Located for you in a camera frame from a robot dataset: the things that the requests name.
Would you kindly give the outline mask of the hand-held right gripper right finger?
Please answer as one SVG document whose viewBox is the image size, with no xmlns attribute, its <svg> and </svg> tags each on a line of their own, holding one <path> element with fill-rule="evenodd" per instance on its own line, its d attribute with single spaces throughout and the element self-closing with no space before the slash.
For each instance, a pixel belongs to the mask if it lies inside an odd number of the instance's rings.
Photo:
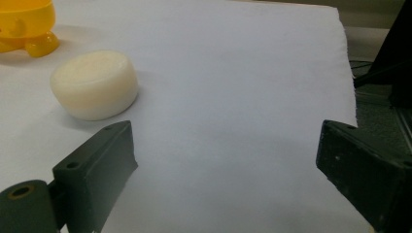
<svg viewBox="0 0 412 233">
<path fill-rule="evenodd" d="M 323 122 L 316 165 L 377 233 L 412 233 L 412 156 L 352 125 Z"/>
</svg>

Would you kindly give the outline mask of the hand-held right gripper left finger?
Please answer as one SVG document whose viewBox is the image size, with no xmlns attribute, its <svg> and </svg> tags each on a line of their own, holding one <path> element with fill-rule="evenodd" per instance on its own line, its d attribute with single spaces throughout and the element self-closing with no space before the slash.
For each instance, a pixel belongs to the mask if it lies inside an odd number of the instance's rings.
<svg viewBox="0 0 412 233">
<path fill-rule="evenodd" d="M 55 165 L 54 193 L 69 232 L 101 231 L 137 167 L 128 120 L 102 128 Z"/>
</svg>

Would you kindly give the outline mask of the white round soap bar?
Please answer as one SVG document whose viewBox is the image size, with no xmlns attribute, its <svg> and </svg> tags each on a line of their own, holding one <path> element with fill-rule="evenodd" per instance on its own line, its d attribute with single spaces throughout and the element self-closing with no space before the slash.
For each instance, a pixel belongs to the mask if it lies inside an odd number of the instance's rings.
<svg viewBox="0 0 412 233">
<path fill-rule="evenodd" d="M 138 79 L 129 58 L 98 50 L 74 57 L 51 75 L 51 91 L 72 117 L 101 120 L 126 110 L 138 95 Z"/>
</svg>

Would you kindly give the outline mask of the yellow plastic toy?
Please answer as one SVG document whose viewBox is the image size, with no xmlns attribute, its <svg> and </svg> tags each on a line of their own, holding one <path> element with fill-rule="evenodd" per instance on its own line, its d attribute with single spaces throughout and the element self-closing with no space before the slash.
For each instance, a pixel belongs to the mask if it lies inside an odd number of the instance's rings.
<svg viewBox="0 0 412 233">
<path fill-rule="evenodd" d="M 54 24 L 52 0 L 0 0 L 0 53 L 26 50 L 32 57 L 52 53 L 59 47 Z"/>
</svg>

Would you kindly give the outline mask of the black stand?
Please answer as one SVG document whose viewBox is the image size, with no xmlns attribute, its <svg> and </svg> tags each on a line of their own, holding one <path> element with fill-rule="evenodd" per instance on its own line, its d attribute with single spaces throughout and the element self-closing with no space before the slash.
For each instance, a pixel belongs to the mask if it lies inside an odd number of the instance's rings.
<svg viewBox="0 0 412 233">
<path fill-rule="evenodd" d="M 389 84 L 393 107 L 412 109 L 412 0 L 405 0 L 367 74 L 354 87 Z"/>
</svg>

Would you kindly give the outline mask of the white cloth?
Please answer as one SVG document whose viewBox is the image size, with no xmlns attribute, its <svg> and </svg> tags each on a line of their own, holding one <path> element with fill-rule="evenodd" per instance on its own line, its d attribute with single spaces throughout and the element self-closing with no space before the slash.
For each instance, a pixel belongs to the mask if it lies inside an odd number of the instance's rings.
<svg viewBox="0 0 412 233">
<path fill-rule="evenodd" d="M 70 117 L 52 71 L 118 50 L 139 77 L 138 168 L 102 233 L 369 233 L 316 166 L 322 124 L 355 124 L 331 7 L 227 0 L 55 0 L 59 48 L 0 53 L 0 191 L 50 181 L 101 128 Z"/>
</svg>

